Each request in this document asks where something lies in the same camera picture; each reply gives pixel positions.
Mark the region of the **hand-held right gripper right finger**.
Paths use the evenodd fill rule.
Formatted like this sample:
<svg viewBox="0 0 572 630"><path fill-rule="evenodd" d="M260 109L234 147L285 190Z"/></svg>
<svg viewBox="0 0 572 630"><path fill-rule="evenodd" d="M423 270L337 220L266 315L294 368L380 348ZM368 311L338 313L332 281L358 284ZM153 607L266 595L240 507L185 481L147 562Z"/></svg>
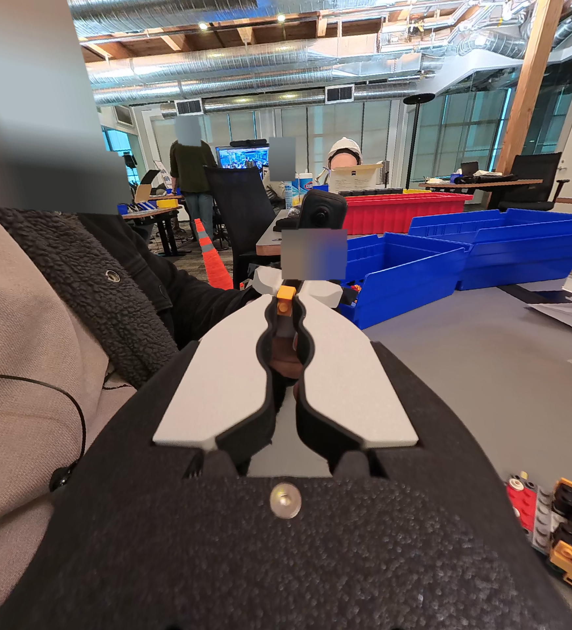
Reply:
<svg viewBox="0 0 572 630"><path fill-rule="evenodd" d="M348 452L413 447L416 429L374 344L357 326L310 294L293 300L300 440L333 473Z"/></svg>

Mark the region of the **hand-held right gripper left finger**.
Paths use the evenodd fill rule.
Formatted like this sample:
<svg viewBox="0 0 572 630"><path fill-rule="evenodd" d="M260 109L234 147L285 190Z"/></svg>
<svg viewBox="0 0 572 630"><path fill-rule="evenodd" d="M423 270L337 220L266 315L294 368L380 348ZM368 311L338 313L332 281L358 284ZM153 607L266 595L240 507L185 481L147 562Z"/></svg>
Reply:
<svg viewBox="0 0 572 630"><path fill-rule="evenodd" d="M199 341L153 436L157 447L224 452L239 474L272 444L286 378L270 364L276 299L263 295Z"/></svg>

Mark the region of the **person's left hand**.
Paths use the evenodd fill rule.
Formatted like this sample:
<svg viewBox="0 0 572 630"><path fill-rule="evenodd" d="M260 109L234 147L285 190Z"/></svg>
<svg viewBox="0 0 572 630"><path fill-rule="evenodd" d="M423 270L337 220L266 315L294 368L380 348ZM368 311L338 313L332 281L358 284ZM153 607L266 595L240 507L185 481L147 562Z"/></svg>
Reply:
<svg viewBox="0 0 572 630"><path fill-rule="evenodd" d="M278 317L269 365L288 379L298 380L303 366L297 355L298 333L290 317Z"/></svg>

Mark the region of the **white cardboard box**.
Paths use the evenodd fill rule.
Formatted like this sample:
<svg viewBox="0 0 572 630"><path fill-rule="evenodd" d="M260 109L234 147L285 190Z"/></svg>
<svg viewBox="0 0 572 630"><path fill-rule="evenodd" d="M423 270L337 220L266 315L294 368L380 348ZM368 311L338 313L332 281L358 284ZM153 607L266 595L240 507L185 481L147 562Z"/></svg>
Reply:
<svg viewBox="0 0 572 630"><path fill-rule="evenodd" d="M330 193L374 190L380 184L383 163L343 166L330 171L328 190Z"/></svg>

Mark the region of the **orange traffic cone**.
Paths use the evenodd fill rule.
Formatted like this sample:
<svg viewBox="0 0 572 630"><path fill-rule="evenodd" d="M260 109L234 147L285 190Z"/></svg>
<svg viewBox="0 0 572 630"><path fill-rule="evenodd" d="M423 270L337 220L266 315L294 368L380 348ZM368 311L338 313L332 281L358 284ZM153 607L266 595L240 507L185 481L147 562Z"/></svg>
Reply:
<svg viewBox="0 0 572 630"><path fill-rule="evenodd" d="M227 271L219 252L214 247L200 219L195 219L196 234L203 256L204 267L211 287L224 290L234 288L234 282Z"/></svg>

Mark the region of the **black high-back chair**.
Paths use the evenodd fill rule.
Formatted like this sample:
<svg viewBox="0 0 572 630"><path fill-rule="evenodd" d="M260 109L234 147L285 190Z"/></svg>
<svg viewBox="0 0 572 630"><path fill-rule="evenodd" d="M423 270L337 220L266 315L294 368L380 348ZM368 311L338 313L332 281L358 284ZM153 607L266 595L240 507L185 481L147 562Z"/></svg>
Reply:
<svg viewBox="0 0 572 630"><path fill-rule="evenodd" d="M233 254L234 288L248 278L250 264L280 261L279 255L259 255L256 243L275 219L259 170L204 167L212 196L227 229Z"/></svg>

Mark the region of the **red plastic bin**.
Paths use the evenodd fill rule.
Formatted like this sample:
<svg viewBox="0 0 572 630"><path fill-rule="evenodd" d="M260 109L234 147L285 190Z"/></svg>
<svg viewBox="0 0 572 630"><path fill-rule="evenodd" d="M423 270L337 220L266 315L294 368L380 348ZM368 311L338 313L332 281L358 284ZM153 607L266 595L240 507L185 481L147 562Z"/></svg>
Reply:
<svg viewBox="0 0 572 630"><path fill-rule="evenodd" d="M348 235L407 233L415 217L463 211L472 195L458 193L402 193L347 197L343 229Z"/></svg>

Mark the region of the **blue plastic bin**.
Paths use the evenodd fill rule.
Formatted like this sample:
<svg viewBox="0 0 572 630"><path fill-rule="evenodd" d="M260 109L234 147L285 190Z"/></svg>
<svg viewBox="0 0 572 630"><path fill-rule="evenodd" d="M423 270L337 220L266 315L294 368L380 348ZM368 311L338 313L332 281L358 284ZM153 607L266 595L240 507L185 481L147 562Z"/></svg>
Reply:
<svg viewBox="0 0 572 630"><path fill-rule="evenodd" d="M572 214L524 209L415 217L409 235L467 244L572 235Z"/></svg>
<svg viewBox="0 0 572 630"><path fill-rule="evenodd" d="M344 293L338 310L360 329L433 303L455 292L470 246L386 232L347 241Z"/></svg>
<svg viewBox="0 0 572 630"><path fill-rule="evenodd" d="M572 234L472 245L457 290L563 279L572 271Z"/></svg>

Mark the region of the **television screen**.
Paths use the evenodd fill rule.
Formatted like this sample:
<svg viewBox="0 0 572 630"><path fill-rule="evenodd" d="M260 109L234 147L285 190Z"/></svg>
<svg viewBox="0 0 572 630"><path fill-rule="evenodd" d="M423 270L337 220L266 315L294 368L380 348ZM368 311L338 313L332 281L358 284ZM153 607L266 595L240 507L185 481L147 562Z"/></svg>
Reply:
<svg viewBox="0 0 572 630"><path fill-rule="evenodd" d="M246 169L255 167L262 171L268 165L269 146L225 146L216 147L217 161L223 169Z"/></svg>

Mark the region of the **black floor lamp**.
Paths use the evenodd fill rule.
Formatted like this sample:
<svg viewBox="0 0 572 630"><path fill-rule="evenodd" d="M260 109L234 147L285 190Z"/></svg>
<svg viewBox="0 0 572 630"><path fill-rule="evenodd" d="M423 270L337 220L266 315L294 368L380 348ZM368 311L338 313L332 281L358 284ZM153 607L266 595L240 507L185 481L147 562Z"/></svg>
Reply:
<svg viewBox="0 0 572 630"><path fill-rule="evenodd" d="M413 171L413 162L416 149L417 131L421 106L431 102L435 98L435 93L422 92L411 94L404 98L402 101L403 104L406 106L414 106L413 128L410 136L408 165L406 167L406 180L404 185L405 189L409 189L411 187L411 175Z"/></svg>

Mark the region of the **wooden edge desk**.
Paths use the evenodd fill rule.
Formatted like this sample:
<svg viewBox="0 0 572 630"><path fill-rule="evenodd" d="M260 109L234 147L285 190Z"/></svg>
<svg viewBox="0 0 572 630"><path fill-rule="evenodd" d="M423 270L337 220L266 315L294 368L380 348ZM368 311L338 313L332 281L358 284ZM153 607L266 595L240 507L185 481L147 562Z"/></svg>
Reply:
<svg viewBox="0 0 572 630"><path fill-rule="evenodd" d="M155 208L121 214L124 221L133 221L143 225L155 224L158 229L159 240L162 245L162 256L180 257L184 255L177 247L177 242L172 229L172 219L179 213L181 206L170 208Z"/></svg>

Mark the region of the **dark grey fleece jacket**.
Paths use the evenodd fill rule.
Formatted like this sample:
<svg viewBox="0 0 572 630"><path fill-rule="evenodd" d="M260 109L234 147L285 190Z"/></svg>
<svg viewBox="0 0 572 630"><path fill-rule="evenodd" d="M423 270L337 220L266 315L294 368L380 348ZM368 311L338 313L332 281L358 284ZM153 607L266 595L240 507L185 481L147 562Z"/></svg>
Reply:
<svg viewBox="0 0 572 630"><path fill-rule="evenodd" d="M177 352L148 296L75 216L0 208L0 225L135 389Z"/></svg>

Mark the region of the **beige sweatshirt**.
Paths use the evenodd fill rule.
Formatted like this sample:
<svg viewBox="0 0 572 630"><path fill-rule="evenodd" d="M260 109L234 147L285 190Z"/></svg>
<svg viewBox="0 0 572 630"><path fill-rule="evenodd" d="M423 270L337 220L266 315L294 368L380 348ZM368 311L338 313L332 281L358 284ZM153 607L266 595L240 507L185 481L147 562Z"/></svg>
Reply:
<svg viewBox="0 0 572 630"><path fill-rule="evenodd" d="M0 606L53 514L55 469L78 459L135 389L0 225Z"/></svg>

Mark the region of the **black office chair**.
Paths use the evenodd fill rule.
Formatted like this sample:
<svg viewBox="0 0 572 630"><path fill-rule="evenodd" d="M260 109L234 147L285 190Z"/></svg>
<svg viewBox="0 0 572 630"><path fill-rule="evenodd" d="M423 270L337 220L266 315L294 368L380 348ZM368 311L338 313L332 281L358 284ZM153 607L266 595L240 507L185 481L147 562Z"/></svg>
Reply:
<svg viewBox="0 0 572 630"><path fill-rule="evenodd" d="M515 186L505 186L493 193L490 209L525 209L550 211L569 179L558 179L562 153L518 155L512 166Z"/></svg>

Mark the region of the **wooden pillar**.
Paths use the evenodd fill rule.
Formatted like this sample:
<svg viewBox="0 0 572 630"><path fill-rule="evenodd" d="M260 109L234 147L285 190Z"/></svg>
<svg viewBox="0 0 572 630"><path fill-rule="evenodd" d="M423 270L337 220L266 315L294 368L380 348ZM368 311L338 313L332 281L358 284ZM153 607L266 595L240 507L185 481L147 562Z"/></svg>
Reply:
<svg viewBox="0 0 572 630"><path fill-rule="evenodd" d="M538 1L496 171L511 172L521 154L542 84L563 1Z"/></svg>

